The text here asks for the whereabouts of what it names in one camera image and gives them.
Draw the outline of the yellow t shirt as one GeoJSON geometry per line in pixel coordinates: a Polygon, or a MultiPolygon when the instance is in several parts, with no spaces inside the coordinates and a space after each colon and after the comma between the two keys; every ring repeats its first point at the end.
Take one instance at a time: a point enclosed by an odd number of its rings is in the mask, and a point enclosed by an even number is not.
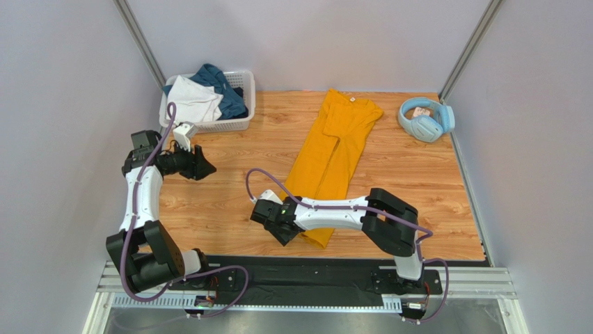
{"type": "Polygon", "coordinates": [[[329,89],[285,187],[295,196],[345,199],[366,140],[383,114],[372,100],[329,89]]]}

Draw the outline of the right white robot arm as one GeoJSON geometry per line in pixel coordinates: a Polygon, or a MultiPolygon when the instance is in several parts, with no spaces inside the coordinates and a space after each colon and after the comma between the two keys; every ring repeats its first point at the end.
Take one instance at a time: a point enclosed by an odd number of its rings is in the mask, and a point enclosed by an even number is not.
{"type": "Polygon", "coordinates": [[[267,190],[251,197],[251,220],[263,225],[282,245],[298,234],[323,228],[363,232],[395,262],[395,284],[400,294],[429,291],[420,243],[432,235],[418,223],[418,210],[380,188],[349,200],[315,200],[289,195],[280,199],[267,190]]]}

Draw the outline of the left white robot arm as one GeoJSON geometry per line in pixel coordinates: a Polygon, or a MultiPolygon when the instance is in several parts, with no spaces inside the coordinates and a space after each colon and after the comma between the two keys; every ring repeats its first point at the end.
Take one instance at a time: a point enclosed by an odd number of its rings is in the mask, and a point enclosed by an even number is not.
{"type": "Polygon", "coordinates": [[[198,181],[216,168],[199,145],[185,150],[176,143],[173,151],[162,152],[161,134],[154,130],[133,133],[131,140],[133,149],[122,166],[127,208],[118,233],[106,238],[106,250],[128,290],[137,294],[208,269],[201,250],[182,252],[166,231],[159,220],[159,197],[165,176],[198,181]]]}

